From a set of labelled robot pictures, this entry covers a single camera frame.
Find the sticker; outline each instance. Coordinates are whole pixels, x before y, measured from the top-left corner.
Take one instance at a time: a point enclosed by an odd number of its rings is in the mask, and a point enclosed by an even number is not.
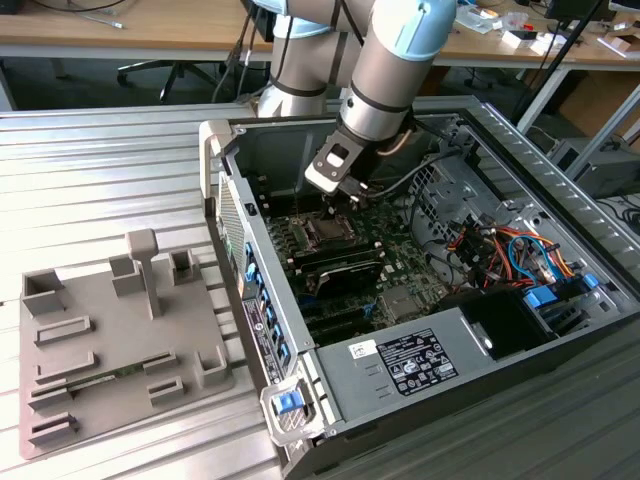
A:
[[[267,380],[269,383],[278,383],[283,375],[273,351],[273,342],[271,341],[269,330],[264,328],[258,303],[255,300],[246,300],[242,302],[242,306],[249,325],[252,327],[253,338],[260,354],[262,368],[267,374]]]
[[[430,328],[382,343],[378,345],[378,352],[398,392],[404,396],[458,376],[449,356]]]
[[[378,353],[378,351],[376,350],[376,341],[373,339],[349,345],[349,351],[351,352],[351,356],[354,359]]]

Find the wire bundle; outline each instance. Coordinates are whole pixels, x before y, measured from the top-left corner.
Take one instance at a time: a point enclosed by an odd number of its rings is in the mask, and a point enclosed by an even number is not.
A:
[[[457,252],[465,238],[477,236],[481,230],[493,231],[489,238],[483,236],[483,245],[491,248],[493,254],[489,253],[477,262],[477,270],[484,274],[483,288],[497,283],[509,283],[516,287],[531,287],[541,283],[535,273],[524,267],[524,262],[530,255],[530,248],[538,250],[547,268],[557,280],[574,276],[557,245],[548,238],[531,231],[522,232],[511,227],[463,228],[460,235],[448,245],[447,250],[452,253]],[[523,242],[524,248],[517,248],[519,242]]]
[[[600,205],[604,205],[613,211],[614,216],[627,224],[627,226],[635,233],[636,235],[640,235],[640,205],[635,204],[629,200],[629,197],[626,195],[620,195],[621,200],[608,200],[610,202],[615,202],[618,205],[625,206],[625,209],[622,212],[618,212],[618,210],[611,204],[605,202],[605,200],[596,200]]]

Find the office chair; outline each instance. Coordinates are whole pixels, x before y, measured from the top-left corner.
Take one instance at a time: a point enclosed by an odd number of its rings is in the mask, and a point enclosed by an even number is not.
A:
[[[182,62],[175,60],[151,60],[148,62],[140,62],[134,63],[133,65],[127,65],[125,67],[118,68],[118,83],[123,86],[131,85],[127,81],[127,74],[131,72],[139,72],[141,70],[152,70],[155,68],[162,67],[171,67],[171,72],[169,72],[169,78],[167,82],[164,84],[164,88],[162,92],[160,92],[160,103],[165,103],[167,101],[167,97],[171,92],[171,88],[173,87],[173,83],[176,81],[177,77],[184,78],[185,72],[193,73],[196,77],[204,80],[208,84],[212,86],[217,86],[218,81],[205,71],[196,67],[196,63],[214,63],[214,62]]]

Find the computer monitor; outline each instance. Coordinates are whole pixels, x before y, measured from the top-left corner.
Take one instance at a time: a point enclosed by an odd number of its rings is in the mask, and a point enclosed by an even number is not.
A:
[[[571,29],[569,25],[574,20],[582,20],[593,7],[595,0],[551,0],[549,7],[545,13],[546,18],[557,20],[559,25],[554,24],[549,26],[549,30],[552,32],[558,28],[558,34],[568,37],[571,35]],[[615,12],[609,10],[609,4],[602,2],[596,14],[591,18],[594,22],[610,22],[615,17]]]
[[[640,13],[640,0],[610,0],[609,10]]]

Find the motherboard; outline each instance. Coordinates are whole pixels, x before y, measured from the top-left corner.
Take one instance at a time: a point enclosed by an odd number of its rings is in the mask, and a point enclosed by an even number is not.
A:
[[[383,202],[265,216],[314,340],[329,345],[428,314],[449,293],[399,217]]]

